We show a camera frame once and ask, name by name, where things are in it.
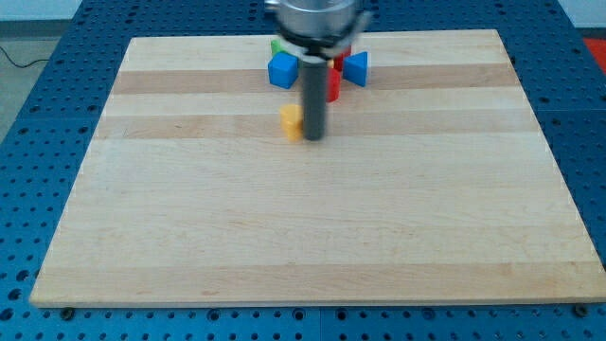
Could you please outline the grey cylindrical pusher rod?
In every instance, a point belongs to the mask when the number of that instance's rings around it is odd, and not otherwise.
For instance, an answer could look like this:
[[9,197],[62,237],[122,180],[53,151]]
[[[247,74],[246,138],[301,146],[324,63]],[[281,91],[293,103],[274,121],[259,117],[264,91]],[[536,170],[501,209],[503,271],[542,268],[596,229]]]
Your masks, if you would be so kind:
[[328,63],[320,58],[302,61],[303,135],[307,140],[323,138],[326,128]]

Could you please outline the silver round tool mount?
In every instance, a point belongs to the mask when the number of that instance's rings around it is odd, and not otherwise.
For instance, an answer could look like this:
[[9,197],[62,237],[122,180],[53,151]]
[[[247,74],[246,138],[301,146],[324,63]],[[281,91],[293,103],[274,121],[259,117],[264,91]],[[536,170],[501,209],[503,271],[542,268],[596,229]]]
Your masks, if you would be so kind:
[[265,0],[281,46],[300,59],[333,59],[348,49],[372,19],[356,0]]

